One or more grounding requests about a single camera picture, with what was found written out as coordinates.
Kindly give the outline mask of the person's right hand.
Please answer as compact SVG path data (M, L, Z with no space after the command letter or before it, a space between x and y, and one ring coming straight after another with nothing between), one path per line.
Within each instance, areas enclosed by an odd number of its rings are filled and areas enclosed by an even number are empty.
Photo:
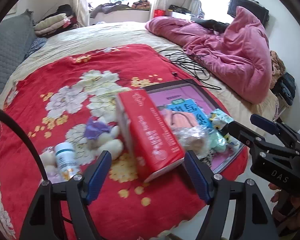
M268 186L275 191L270 201L276 204L272 210L272 217L279 234L283 236L299 231L300 197L292 196L272 183Z

